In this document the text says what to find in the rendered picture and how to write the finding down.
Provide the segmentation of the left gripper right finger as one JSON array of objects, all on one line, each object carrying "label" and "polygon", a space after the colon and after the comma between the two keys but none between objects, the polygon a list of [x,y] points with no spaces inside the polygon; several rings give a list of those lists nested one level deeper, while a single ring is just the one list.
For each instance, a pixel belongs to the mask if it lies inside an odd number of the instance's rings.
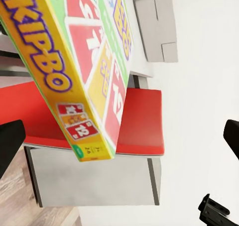
[{"label": "left gripper right finger", "polygon": [[223,136],[239,160],[239,121],[228,119],[224,128]]}]

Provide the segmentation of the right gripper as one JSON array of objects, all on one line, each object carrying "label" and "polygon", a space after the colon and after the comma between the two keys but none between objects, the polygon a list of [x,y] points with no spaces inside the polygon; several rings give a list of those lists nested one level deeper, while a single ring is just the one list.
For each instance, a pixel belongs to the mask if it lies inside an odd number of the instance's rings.
[{"label": "right gripper", "polygon": [[201,211],[201,215],[199,217],[201,221],[206,223],[207,226],[239,226],[207,206],[209,197],[210,194],[207,194],[198,207],[198,209]]}]

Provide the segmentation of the board game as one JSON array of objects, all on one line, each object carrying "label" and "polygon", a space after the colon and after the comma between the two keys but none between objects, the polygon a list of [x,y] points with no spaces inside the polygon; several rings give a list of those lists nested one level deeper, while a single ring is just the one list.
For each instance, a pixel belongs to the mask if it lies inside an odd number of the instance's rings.
[{"label": "board game", "polygon": [[78,161],[114,159],[134,49],[125,0],[0,0],[0,23]]}]

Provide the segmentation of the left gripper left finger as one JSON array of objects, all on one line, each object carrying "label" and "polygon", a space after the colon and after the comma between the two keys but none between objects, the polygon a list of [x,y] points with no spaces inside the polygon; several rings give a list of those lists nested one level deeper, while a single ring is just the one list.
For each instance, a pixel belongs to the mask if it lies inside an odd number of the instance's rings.
[{"label": "left gripper left finger", "polygon": [[0,125],[0,179],[26,139],[21,119]]}]

